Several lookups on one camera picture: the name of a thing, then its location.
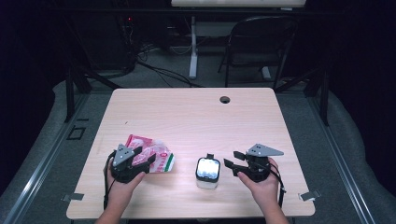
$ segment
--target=snack bag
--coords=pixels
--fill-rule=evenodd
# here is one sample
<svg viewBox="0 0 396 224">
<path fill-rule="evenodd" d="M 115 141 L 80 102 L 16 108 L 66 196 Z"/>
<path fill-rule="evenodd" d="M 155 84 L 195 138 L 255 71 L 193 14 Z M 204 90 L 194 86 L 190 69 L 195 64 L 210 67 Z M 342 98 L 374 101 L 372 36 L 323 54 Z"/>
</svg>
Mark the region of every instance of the snack bag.
<svg viewBox="0 0 396 224">
<path fill-rule="evenodd" d="M 149 172 L 163 173 L 172 170 L 175 162 L 174 154 L 162 141 L 131 134 L 125 146 L 131 147 L 132 149 L 142 147 L 142 152 L 134 157 L 132 162 L 133 166 L 147 161 L 150 156 L 156 153 L 155 162 L 150 165 Z"/>
</svg>

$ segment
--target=white desk leg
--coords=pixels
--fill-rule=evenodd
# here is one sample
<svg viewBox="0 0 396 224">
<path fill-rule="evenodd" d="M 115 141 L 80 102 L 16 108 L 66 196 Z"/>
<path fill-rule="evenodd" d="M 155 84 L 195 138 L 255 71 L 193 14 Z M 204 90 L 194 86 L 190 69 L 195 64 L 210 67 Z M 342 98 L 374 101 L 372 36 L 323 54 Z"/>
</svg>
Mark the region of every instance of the white desk leg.
<svg viewBox="0 0 396 224">
<path fill-rule="evenodd" d="M 195 17 L 191 17 L 191 63 L 190 63 L 190 78 L 197 78 L 197 41 L 195 33 Z"/>
</svg>

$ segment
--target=chair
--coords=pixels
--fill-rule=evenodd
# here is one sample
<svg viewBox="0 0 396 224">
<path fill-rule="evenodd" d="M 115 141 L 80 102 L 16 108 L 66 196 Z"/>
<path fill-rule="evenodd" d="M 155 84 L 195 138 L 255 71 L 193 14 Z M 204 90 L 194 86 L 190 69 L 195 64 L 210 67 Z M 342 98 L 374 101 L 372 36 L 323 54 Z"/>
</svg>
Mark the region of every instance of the chair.
<svg viewBox="0 0 396 224">
<path fill-rule="evenodd" d="M 226 64 L 225 87 L 229 84 L 231 67 L 276 66 L 273 89 L 297 30 L 297 20 L 291 17 L 250 17 L 232 29 L 218 73 Z"/>
</svg>

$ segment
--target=human arm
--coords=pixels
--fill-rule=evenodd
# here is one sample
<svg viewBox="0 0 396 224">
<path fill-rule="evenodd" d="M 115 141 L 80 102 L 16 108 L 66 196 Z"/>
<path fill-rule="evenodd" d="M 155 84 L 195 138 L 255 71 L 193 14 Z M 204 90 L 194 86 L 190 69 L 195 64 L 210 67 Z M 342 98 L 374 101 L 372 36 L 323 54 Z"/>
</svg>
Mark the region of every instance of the human arm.
<svg viewBox="0 0 396 224">
<path fill-rule="evenodd" d="M 277 164 L 271 158 L 268 158 L 276 168 Z M 271 169 L 276 172 L 276 168 L 271 166 Z M 277 203 L 277 191 L 278 191 L 278 180 L 272 174 L 268 177 L 256 183 L 252 181 L 247 175 L 242 172 L 238 172 L 238 177 L 251 191 L 254 201 L 262 210 L 265 221 L 267 224 L 282 224 L 289 223 L 283 214 L 282 209 Z"/>
<path fill-rule="evenodd" d="M 110 166 L 107 169 L 107 184 L 111 186 L 108 194 L 107 208 L 96 220 L 96 224 L 119 223 L 122 213 L 131 201 L 132 194 L 137 185 L 142 181 L 145 173 L 138 174 L 132 181 L 127 184 L 114 181 L 111 175 Z"/>
</svg>

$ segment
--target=table top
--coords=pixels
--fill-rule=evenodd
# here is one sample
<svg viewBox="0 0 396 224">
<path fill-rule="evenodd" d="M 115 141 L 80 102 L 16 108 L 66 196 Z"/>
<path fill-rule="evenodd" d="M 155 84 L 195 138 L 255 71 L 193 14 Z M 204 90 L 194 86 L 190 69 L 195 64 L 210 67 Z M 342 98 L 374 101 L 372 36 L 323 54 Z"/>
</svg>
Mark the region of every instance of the table top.
<svg viewBox="0 0 396 224">
<path fill-rule="evenodd" d="M 220 101 L 223 96 L 229 97 L 228 104 Z M 284 152 L 274 159 L 287 191 L 285 215 L 315 213 L 312 202 L 299 199 L 299 193 L 309 190 L 272 89 L 119 89 L 111 96 L 75 190 L 84 197 L 70 203 L 69 218 L 101 215 L 106 158 L 130 134 L 162 140 L 175 164 L 169 173 L 145 176 L 124 218 L 262 217 L 248 188 L 223 164 L 228 159 L 246 166 L 233 152 L 256 143 Z M 196 186 L 196 164 L 207 153 L 221 162 L 216 189 Z"/>
<path fill-rule="evenodd" d="M 172 0 L 173 7 L 304 7 L 305 0 Z"/>
</svg>

